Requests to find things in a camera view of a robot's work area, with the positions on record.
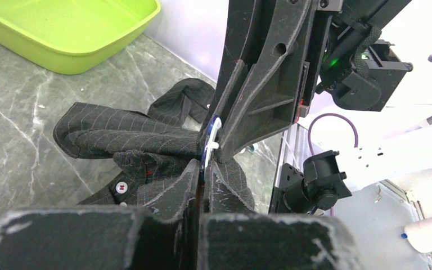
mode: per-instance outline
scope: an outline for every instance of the white wall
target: white wall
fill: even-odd
[[[160,0],[146,35],[213,81],[223,55],[228,0]]]

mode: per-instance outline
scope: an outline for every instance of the mounting hole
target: mounting hole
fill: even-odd
[[[279,43],[274,47],[274,55],[276,56],[282,56],[284,53],[286,53],[287,48],[284,43]]]

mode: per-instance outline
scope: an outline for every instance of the black clamp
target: black clamp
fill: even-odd
[[[352,193],[344,183],[345,172],[340,172],[335,157],[328,151],[308,158],[304,175],[289,164],[281,170],[280,186],[273,191],[270,213],[307,213],[313,209],[329,210],[338,199]]]

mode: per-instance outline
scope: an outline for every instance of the green led light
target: green led light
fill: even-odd
[[[330,62],[330,66],[335,65],[335,63],[337,63],[338,60],[339,60],[339,59],[333,59],[332,62]]]

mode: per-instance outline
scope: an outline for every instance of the black strap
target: black strap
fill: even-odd
[[[360,43],[360,45],[355,50],[355,55],[353,56],[353,62],[355,64],[355,69],[357,70],[357,74],[363,77],[364,79],[368,79],[368,67],[365,61],[362,59],[362,54],[364,51],[373,45],[381,36],[381,29],[373,25],[370,29],[370,33],[368,36]]]

